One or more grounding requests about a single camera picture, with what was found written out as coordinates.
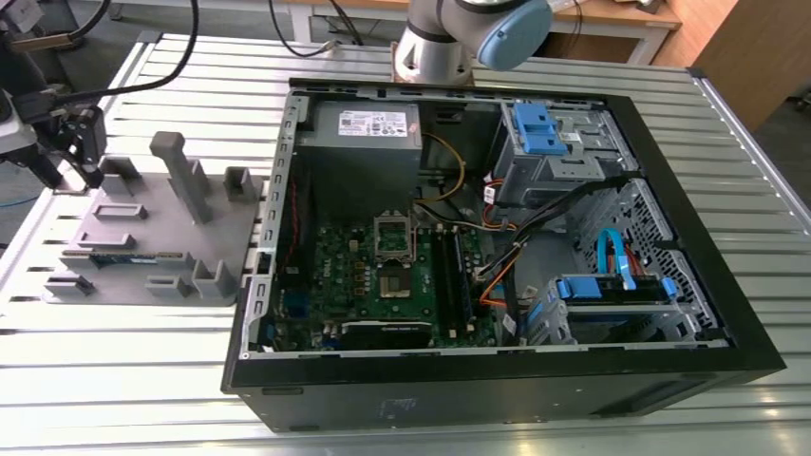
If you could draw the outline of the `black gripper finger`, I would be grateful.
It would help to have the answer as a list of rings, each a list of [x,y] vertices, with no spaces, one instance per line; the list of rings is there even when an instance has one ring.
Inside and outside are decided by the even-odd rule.
[[[47,188],[57,189],[60,187],[64,177],[47,155],[36,154],[32,158],[31,172]]]
[[[88,188],[99,188],[104,173],[99,169],[105,151],[104,112],[97,105],[77,104],[63,116],[63,150],[67,161]]]

